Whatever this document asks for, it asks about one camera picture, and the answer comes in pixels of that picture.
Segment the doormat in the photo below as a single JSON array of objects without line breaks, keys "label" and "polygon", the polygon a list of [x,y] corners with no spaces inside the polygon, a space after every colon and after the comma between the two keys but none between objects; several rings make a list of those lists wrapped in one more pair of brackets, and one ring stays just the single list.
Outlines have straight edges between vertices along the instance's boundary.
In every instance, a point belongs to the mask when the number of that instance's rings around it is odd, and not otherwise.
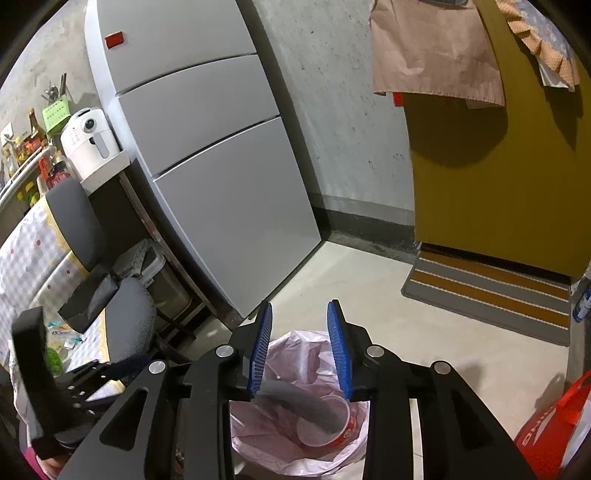
[{"label": "doormat", "polygon": [[421,247],[402,295],[546,342],[569,345],[566,281],[451,252]]}]

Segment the concrete wall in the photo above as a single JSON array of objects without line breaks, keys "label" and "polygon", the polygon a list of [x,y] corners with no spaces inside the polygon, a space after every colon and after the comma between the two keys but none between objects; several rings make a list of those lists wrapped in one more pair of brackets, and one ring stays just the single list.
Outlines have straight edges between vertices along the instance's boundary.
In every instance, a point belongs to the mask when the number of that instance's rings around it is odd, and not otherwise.
[{"label": "concrete wall", "polygon": [[[286,127],[301,129],[303,154],[294,148],[312,204],[413,224],[404,111],[390,96],[372,93],[367,3],[252,0],[252,5],[297,116],[298,125],[286,122]],[[63,72],[73,111],[100,105],[86,56],[85,6],[86,0],[70,0],[27,46],[0,90],[0,128],[12,121],[16,134],[29,130],[30,107],[41,120],[46,102],[40,95]]]},{"label": "concrete wall", "polygon": [[85,8],[86,0],[70,0],[26,46],[0,88],[0,129],[12,122],[15,135],[30,131],[27,112],[31,107],[43,125],[41,111],[47,102],[41,94],[50,82],[59,86],[64,72],[72,112],[83,106],[100,106],[86,56]]},{"label": "concrete wall", "polygon": [[309,152],[298,162],[312,204],[413,224],[404,110],[373,94],[368,3],[252,2]]}]

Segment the pink fabric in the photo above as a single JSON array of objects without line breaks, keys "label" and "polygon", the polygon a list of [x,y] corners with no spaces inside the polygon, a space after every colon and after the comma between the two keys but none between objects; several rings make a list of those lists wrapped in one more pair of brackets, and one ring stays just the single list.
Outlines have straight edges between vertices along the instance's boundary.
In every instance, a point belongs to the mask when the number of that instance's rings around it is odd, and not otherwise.
[{"label": "pink fabric", "polygon": [[41,466],[39,465],[39,462],[37,462],[37,455],[35,454],[33,447],[29,447],[25,451],[25,458],[27,459],[27,462],[29,462],[29,465],[33,467],[33,470],[36,471],[37,475],[39,475],[39,478],[43,480],[50,480],[43,470],[41,470]]}]

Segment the beige tile floor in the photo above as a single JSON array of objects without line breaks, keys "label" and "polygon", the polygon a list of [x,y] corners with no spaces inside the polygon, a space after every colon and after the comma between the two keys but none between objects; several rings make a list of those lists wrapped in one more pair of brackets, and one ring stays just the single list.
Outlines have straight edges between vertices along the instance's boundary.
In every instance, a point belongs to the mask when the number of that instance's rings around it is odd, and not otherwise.
[{"label": "beige tile floor", "polygon": [[[338,299],[348,322],[405,361],[450,362],[513,437],[537,407],[560,396],[568,349],[404,298],[411,266],[325,243],[271,299],[272,338],[293,329],[326,330],[326,304]],[[413,408],[415,479],[422,479],[418,413]],[[272,478],[252,465],[246,473]],[[361,479],[363,462],[339,480]]]}]

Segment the green object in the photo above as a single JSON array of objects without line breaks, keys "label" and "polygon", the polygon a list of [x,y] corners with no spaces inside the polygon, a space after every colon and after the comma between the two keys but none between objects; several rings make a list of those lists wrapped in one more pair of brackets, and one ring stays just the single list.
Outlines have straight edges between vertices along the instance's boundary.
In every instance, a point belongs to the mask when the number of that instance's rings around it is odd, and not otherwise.
[{"label": "green object", "polygon": [[54,377],[58,377],[64,372],[64,363],[61,361],[60,355],[53,348],[47,348],[45,358],[47,366]]},{"label": "green object", "polygon": [[47,133],[50,135],[58,133],[72,115],[67,95],[62,95],[59,100],[45,107],[42,113]]}]

